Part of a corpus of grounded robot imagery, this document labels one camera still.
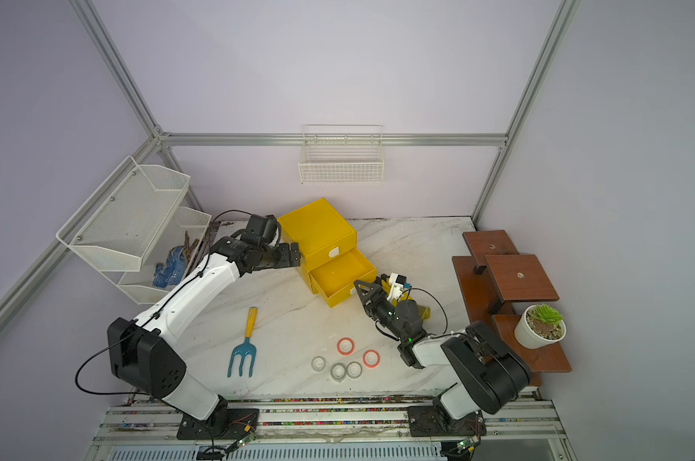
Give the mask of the yellow plastic drawer cabinet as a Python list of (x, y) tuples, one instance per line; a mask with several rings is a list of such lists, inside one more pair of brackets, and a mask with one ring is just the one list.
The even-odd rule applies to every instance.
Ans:
[(297, 271), (311, 289), (310, 273), (357, 247), (357, 231), (326, 199), (320, 199), (278, 217), (283, 240), (299, 244)]

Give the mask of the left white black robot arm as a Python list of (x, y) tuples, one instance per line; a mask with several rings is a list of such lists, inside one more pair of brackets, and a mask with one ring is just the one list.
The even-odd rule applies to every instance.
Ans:
[(233, 237), (220, 239), (173, 292), (136, 318), (119, 318), (108, 327), (113, 376), (207, 426), (225, 426), (228, 402), (188, 371), (176, 344), (230, 284), (252, 272), (299, 265), (297, 243), (253, 245)]

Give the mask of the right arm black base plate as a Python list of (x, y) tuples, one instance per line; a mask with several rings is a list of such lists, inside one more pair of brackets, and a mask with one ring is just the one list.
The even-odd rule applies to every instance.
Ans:
[(407, 408), (410, 434), (413, 437), (485, 436), (487, 428), (479, 412), (453, 419), (444, 411), (428, 405)]

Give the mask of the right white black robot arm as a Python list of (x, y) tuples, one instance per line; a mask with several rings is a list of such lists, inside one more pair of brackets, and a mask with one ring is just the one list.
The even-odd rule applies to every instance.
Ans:
[(451, 368), (455, 382), (433, 400), (432, 409), (449, 422), (477, 411), (495, 414), (518, 399), (532, 382), (524, 360), (488, 325), (474, 321), (460, 332), (431, 334), (420, 307), (402, 293), (392, 302), (378, 282), (354, 283), (366, 315), (379, 332), (397, 342), (403, 362), (412, 368)]

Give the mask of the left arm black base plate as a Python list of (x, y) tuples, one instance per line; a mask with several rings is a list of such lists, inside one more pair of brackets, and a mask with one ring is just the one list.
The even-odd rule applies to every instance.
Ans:
[(207, 420), (200, 421), (184, 414), (176, 439), (183, 441), (239, 440), (257, 425), (257, 408), (228, 408), (216, 410)]

